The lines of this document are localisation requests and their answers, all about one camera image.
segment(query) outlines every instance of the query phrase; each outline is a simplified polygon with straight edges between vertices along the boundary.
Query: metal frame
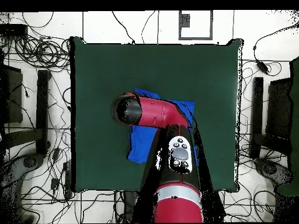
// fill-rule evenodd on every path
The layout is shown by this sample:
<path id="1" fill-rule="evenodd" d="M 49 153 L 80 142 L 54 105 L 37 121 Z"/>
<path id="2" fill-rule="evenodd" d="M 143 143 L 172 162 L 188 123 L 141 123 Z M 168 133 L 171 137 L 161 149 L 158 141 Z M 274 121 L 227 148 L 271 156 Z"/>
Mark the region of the metal frame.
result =
<path id="1" fill-rule="evenodd" d="M 212 40 L 213 39 L 213 11 L 210 11 L 210 36 L 209 37 L 195 37 L 195 38 L 186 38 L 182 37 L 182 27 L 189 27 L 190 23 L 185 22 L 185 20 L 190 20 L 190 15 L 182 14 L 182 11 L 179 10 L 179 40 Z"/>
<path id="2" fill-rule="evenodd" d="M 39 70 L 37 79 L 36 129 L 5 134 L 3 148 L 8 149 L 28 142 L 36 141 L 36 153 L 47 154 L 48 142 L 48 82 L 51 73 Z"/>

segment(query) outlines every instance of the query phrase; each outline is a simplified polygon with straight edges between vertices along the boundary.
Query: cable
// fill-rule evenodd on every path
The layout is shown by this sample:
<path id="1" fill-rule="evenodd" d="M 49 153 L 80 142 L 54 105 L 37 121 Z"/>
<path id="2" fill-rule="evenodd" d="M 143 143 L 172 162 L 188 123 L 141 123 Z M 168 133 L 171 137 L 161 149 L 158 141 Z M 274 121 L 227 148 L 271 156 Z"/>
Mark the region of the cable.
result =
<path id="1" fill-rule="evenodd" d="M 269 194 L 271 194 L 271 195 L 274 196 L 274 197 L 275 197 L 275 195 L 274 195 L 272 192 L 270 192 L 270 191 L 262 190 L 262 191 L 257 192 L 257 193 L 254 195 L 254 197 L 253 197 L 253 207 L 254 207 L 254 209 L 255 209 L 255 212 L 256 212 L 258 218 L 259 218 L 262 222 L 264 222 L 264 220 L 259 216 L 259 214 L 258 214 L 258 209 L 257 209 L 257 207 L 256 207 L 256 201 L 255 201 L 255 198 L 256 198 L 256 196 L 257 196 L 259 193 L 269 193 Z"/>
<path id="2" fill-rule="evenodd" d="M 39 213 L 37 213 L 37 212 L 35 212 L 35 211 L 31 211 L 31 210 L 29 210 L 29 209 L 25 209 L 24 207 L 21 207 L 21 208 L 22 208 L 24 211 L 31 212 L 31 213 L 34 213 L 34 214 L 38 215 L 39 218 L 38 218 L 37 222 L 35 223 L 35 224 L 38 224 L 38 222 L 39 222 L 39 220 L 40 220 L 40 214 L 39 214 Z"/>
<path id="3" fill-rule="evenodd" d="M 272 36 L 272 35 L 274 35 L 274 34 L 277 34 L 277 33 L 281 32 L 281 31 L 288 30 L 288 29 L 293 28 L 293 27 L 298 27 L 298 25 L 299 25 L 299 22 L 297 22 L 297 23 L 295 23 L 295 24 L 293 24 L 293 25 L 291 25 L 291 26 L 289 26 L 289 27 L 284 27 L 284 28 L 282 28 L 282 29 L 280 29 L 280 30 L 278 30 L 278 31 L 275 31 L 274 33 L 270 33 L 270 34 L 267 34 L 267 35 L 265 35 L 265 36 L 259 38 L 259 39 L 256 41 L 255 45 L 253 46 L 253 55 L 254 55 L 254 57 L 255 57 L 255 60 L 256 60 L 256 61 L 259 61 L 259 60 L 256 58 L 256 56 L 255 56 L 255 50 L 256 50 L 256 45 L 258 44 L 258 42 L 259 42 L 261 39 L 266 38 L 266 37 L 269 37 L 269 36 Z"/>
<path id="4" fill-rule="evenodd" d="M 63 94 L 62 94 L 62 99 L 64 102 L 66 102 L 67 104 L 71 104 L 70 102 L 65 100 L 64 94 L 66 93 L 66 91 L 68 91 L 69 89 L 71 89 L 71 87 L 68 87 L 67 89 L 64 90 Z"/>
<path id="5" fill-rule="evenodd" d="M 27 87 L 25 87 L 23 83 L 17 85 L 17 87 L 15 87 L 15 88 L 10 92 L 10 94 L 13 93 L 14 91 L 16 91 L 17 88 L 19 88 L 19 87 L 21 87 L 21 86 L 24 87 L 24 89 L 25 89 L 25 95 L 26 95 L 27 98 L 29 98 L 29 94 L 28 94 L 28 92 L 27 92 L 27 90 L 26 90 Z"/>
<path id="6" fill-rule="evenodd" d="M 12 164 L 12 163 L 15 162 L 16 160 L 18 160 L 18 159 L 19 159 L 18 155 L 19 155 L 20 151 L 21 151 L 23 148 L 28 147 L 29 145 L 34 144 L 34 143 L 35 143 L 35 141 L 34 141 L 34 142 L 31 142 L 31 143 L 29 143 L 29 144 L 27 144 L 27 145 L 25 145 L 25 146 L 23 146 L 23 147 L 21 147 L 21 148 L 19 149 L 19 151 L 17 152 L 17 154 L 16 154 L 13 158 L 11 158 L 9 161 L 5 162 L 4 164 L 7 166 L 8 163 L 9 163 L 9 164 Z"/>
<path id="7" fill-rule="evenodd" d="M 63 209 L 60 210 L 58 214 L 56 214 L 56 216 L 53 218 L 52 222 L 50 222 L 50 223 L 48 223 L 48 224 L 53 224 L 55 221 L 58 221 L 58 223 L 59 223 L 60 219 L 61 219 L 61 218 L 68 212 L 68 210 L 70 209 L 72 203 L 73 203 L 73 202 L 71 202 L 70 205 L 64 206 Z M 56 219 L 56 217 L 57 217 L 60 213 L 61 213 L 61 216 L 60 216 L 60 218 L 59 218 L 59 220 L 58 220 L 58 219 Z"/>
<path id="8" fill-rule="evenodd" d="M 120 215 L 117 213 L 116 205 L 120 201 L 121 197 L 119 196 L 119 199 L 116 200 L 116 194 L 119 192 L 120 194 L 122 193 L 121 191 L 114 191 L 113 192 L 113 197 L 114 197 L 114 204 L 113 204 L 113 212 L 115 213 L 115 221 L 116 223 L 120 223 L 121 218 Z"/>
<path id="9" fill-rule="evenodd" d="M 28 22 L 25 20 L 24 12 L 22 12 L 22 17 L 23 17 L 24 21 L 26 22 L 26 24 L 27 24 L 28 26 L 30 26 L 30 27 L 35 28 L 35 29 L 40 29 L 40 28 L 42 28 L 42 27 L 46 27 L 46 26 L 52 21 L 53 15 L 54 15 L 54 11 L 52 12 L 52 15 L 51 15 L 50 20 L 49 20 L 44 26 L 34 27 L 34 26 L 31 26 L 31 25 L 28 24 Z"/>
<path id="10" fill-rule="evenodd" d="M 159 44 L 159 16 L 160 16 L 160 10 L 158 10 L 157 44 Z"/>
<path id="11" fill-rule="evenodd" d="M 82 223 L 82 193 L 80 193 L 80 224 Z"/>
<path id="12" fill-rule="evenodd" d="M 156 10 L 154 10 L 153 11 L 153 13 L 148 17 L 148 19 L 147 19 L 147 21 L 146 21 L 146 23 L 145 23 L 145 25 L 144 25 L 144 27 L 143 27 L 143 29 L 142 29 L 142 31 L 141 31 L 141 38 L 142 38 L 142 42 L 143 42 L 143 44 L 144 44 L 144 40 L 143 40 L 143 30 L 145 29 L 145 26 L 147 25 L 147 22 L 148 22 L 148 20 L 151 18 L 151 16 L 154 14 L 156 12 Z"/>
<path id="13" fill-rule="evenodd" d="M 125 27 L 125 26 L 118 20 L 118 18 L 115 16 L 114 11 L 112 11 L 112 15 L 113 15 L 114 18 L 117 20 L 117 22 L 118 22 L 119 24 L 122 25 L 122 27 L 125 29 L 125 31 L 126 31 L 126 33 L 127 33 L 127 35 L 128 35 L 128 30 L 127 30 L 126 27 Z M 131 38 L 130 35 L 128 35 L 128 37 L 132 40 L 132 44 L 135 44 L 135 40 L 133 40 L 133 39 Z"/>
<path id="14" fill-rule="evenodd" d="M 64 40 L 62 44 L 59 45 L 48 38 L 46 40 L 43 38 L 37 39 L 28 35 L 28 38 L 15 40 L 14 43 L 15 46 L 12 48 L 21 60 L 11 59 L 12 61 L 24 61 L 35 68 L 47 68 L 52 72 L 60 72 L 62 70 L 69 71 L 68 39 Z"/>
<path id="15" fill-rule="evenodd" d="M 30 118 L 30 116 L 29 116 L 27 110 L 26 110 L 25 108 L 23 108 L 22 106 L 20 106 L 20 105 L 19 105 L 17 102 L 15 102 L 14 100 L 12 100 L 12 99 L 8 99 L 8 100 L 11 101 L 13 104 L 17 105 L 18 107 L 20 107 L 20 108 L 27 114 L 28 119 L 29 119 L 29 121 L 30 121 L 30 123 L 31 123 L 31 125 L 32 125 L 32 128 L 33 128 L 34 131 L 35 131 L 35 136 L 36 136 L 36 129 L 35 129 L 33 123 L 32 123 L 32 120 L 31 120 L 31 118 Z"/>
<path id="16" fill-rule="evenodd" d="M 248 64 L 249 62 L 254 62 L 257 64 L 257 61 L 247 61 L 245 62 L 243 65 L 242 65 L 242 81 L 243 81 L 243 87 L 242 87 L 242 97 L 248 101 L 248 102 L 252 102 L 251 100 L 247 99 L 246 96 L 245 96 L 245 93 L 246 93 L 246 90 L 249 86 L 249 84 L 252 82 L 252 78 L 254 76 L 254 74 L 256 74 L 257 72 L 260 71 L 260 68 L 258 68 L 257 70 L 253 71 L 253 69 L 251 67 L 247 67 L 246 68 L 246 64 Z M 274 65 L 278 65 L 279 67 L 279 71 L 277 73 L 271 73 L 273 71 L 273 66 Z M 267 70 L 269 71 L 269 73 L 267 75 L 269 76 L 276 76 L 278 75 L 281 70 L 282 70 L 282 67 L 281 67 L 281 64 L 279 62 L 271 62 L 271 63 L 268 63 L 268 64 L 265 64 L 265 66 L 267 66 Z M 239 166 L 243 165 L 243 166 L 246 166 L 249 169 L 249 171 L 246 171 L 244 173 L 239 173 L 238 176 L 243 176 L 245 174 L 248 174 L 251 170 L 255 170 L 255 168 L 253 167 L 253 159 L 247 159 L 249 158 L 249 148 L 251 150 L 254 150 L 255 148 L 258 148 L 258 149 L 264 149 L 267 151 L 267 153 L 265 154 L 264 158 L 265 159 L 271 159 L 271 158 L 275 158 L 275 157 L 271 157 L 271 155 L 273 154 L 273 150 L 271 149 L 268 149 L 266 147 L 254 147 L 254 146 L 250 146 L 250 143 L 249 143 L 249 139 L 248 139 L 248 135 L 251 135 L 249 132 L 249 126 L 250 126 L 250 123 L 249 120 L 248 120 L 248 117 L 246 115 L 244 115 L 242 112 L 248 108 L 252 107 L 252 104 L 247 107 L 247 108 L 244 108 L 241 110 L 241 113 L 240 113 L 240 124 L 246 128 L 246 131 L 241 133 L 240 134 L 240 139 L 239 139 L 239 145 L 240 145 L 240 149 L 239 149 Z M 252 218 L 254 219 L 254 221 L 256 222 L 257 221 L 257 218 L 255 218 L 254 216 L 252 216 L 252 207 L 254 207 L 255 209 L 255 213 L 257 214 L 259 220 L 261 220 L 263 222 L 263 219 L 260 217 L 259 215 L 259 210 L 257 209 L 257 206 L 260 206 L 260 208 L 262 209 L 262 211 L 260 212 L 269 212 L 270 214 L 273 215 L 273 211 L 270 210 L 270 207 L 268 206 L 268 204 L 266 204 L 265 206 L 266 207 L 263 207 L 261 206 L 260 204 L 258 204 L 256 202 L 256 196 L 261 193 L 262 191 L 258 191 L 252 198 L 252 195 L 250 193 L 250 191 L 243 185 L 241 184 L 240 182 L 238 182 L 238 184 L 240 186 L 242 186 L 249 194 L 248 197 L 246 198 L 242 198 L 240 200 L 235 200 L 234 199 L 234 196 L 232 193 L 230 192 L 227 192 L 227 193 L 230 193 L 231 195 L 231 198 L 235 201 L 232 205 L 230 206 L 226 206 L 225 207 L 225 210 L 227 210 L 228 208 L 230 208 L 231 206 L 234 206 L 234 205 L 237 205 L 239 207 L 243 207 L 243 209 L 248 213 L 247 215 L 241 215 L 241 214 L 231 214 L 231 213 L 226 213 L 226 216 L 230 218 L 230 221 L 232 222 L 233 219 L 236 219 L 238 221 L 241 221 L 241 222 L 248 222 L 248 218 Z M 249 200 L 249 208 L 245 208 L 243 205 L 240 205 L 239 203 L 243 200 Z"/>

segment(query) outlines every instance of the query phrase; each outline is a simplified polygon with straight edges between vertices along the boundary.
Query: green tabletop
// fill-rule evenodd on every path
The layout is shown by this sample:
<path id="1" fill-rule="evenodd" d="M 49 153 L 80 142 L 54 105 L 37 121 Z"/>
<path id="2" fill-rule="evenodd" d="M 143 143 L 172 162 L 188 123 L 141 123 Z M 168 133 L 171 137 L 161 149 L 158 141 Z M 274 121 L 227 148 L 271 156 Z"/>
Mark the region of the green tabletop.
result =
<path id="1" fill-rule="evenodd" d="M 75 37 L 71 49 L 76 191 L 140 189 L 145 164 L 126 159 L 131 127 L 116 124 L 110 115 L 112 100 L 135 88 L 162 99 L 195 101 L 194 116 L 213 186 L 236 191 L 241 44 L 241 40 L 228 45 L 84 44 Z"/>

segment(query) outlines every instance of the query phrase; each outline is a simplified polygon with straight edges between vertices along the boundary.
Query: blue cloth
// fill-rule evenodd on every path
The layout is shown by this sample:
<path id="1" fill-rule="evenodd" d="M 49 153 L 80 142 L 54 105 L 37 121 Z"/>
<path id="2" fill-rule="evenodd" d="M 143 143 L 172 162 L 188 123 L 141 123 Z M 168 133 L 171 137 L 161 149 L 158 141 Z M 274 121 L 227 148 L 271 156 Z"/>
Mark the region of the blue cloth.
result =
<path id="1" fill-rule="evenodd" d="M 160 99 L 159 95 L 142 89 L 135 89 L 136 93 L 139 93 L 141 96 L 147 96 L 155 99 Z M 181 111 L 185 114 L 189 120 L 189 125 L 192 125 L 192 115 L 194 113 L 193 101 L 178 101 L 178 100 L 168 100 L 170 102 L 176 103 Z M 152 141 L 156 134 L 157 129 L 153 127 L 144 127 L 144 126 L 132 126 L 132 131 L 130 133 L 130 142 L 131 142 L 131 151 L 129 152 L 127 158 L 132 162 L 139 164 L 145 163 L 147 161 L 148 154 L 151 149 Z"/>

